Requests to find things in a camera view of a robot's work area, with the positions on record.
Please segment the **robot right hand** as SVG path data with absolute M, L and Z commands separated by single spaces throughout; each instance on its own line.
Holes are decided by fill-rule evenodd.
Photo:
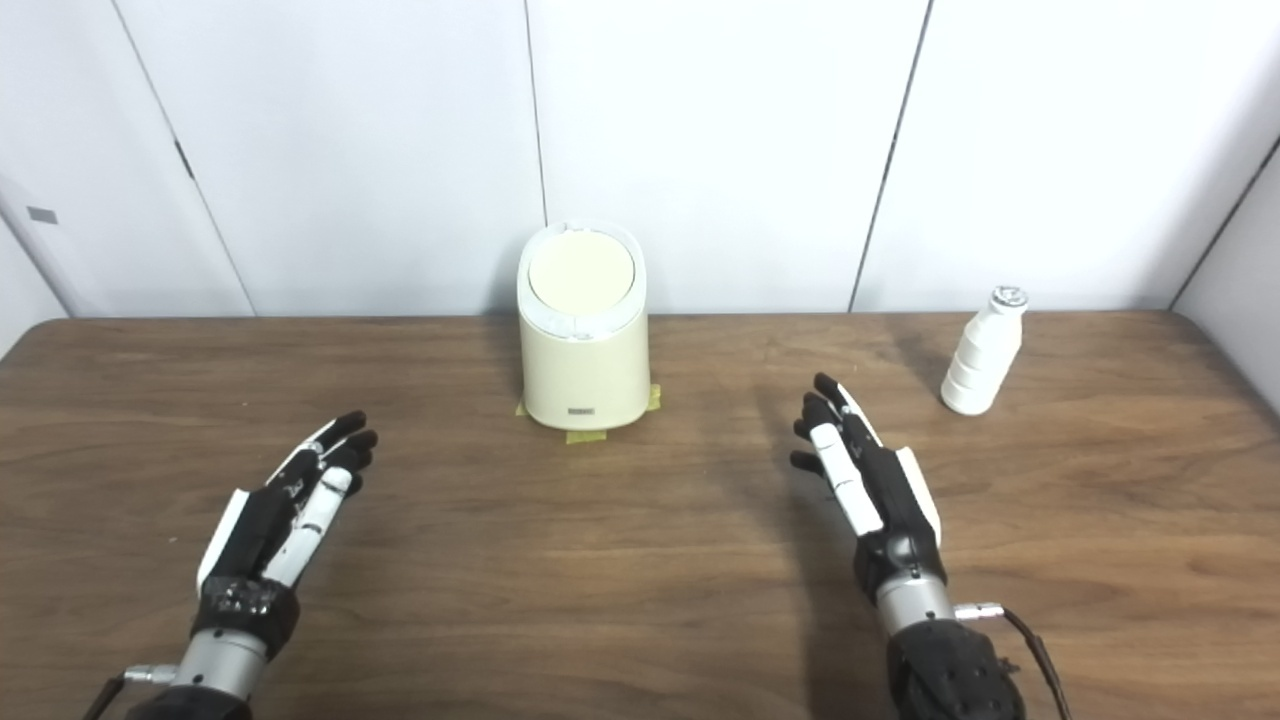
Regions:
M 790 462 L 828 486 L 855 536 L 855 578 L 873 605 L 895 580 L 946 582 L 936 506 L 910 448 L 886 446 L 852 393 L 823 372 L 794 433 L 812 447 L 791 452 Z

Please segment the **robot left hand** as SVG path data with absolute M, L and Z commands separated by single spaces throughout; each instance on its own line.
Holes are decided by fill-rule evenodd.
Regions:
M 241 632 L 275 659 L 294 634 L 306 568 L 343 503 L 364 487 L 378 433 L 337 416 L 300 442 L 257 489 L 236 489 L 197 570 L 191 633 Z

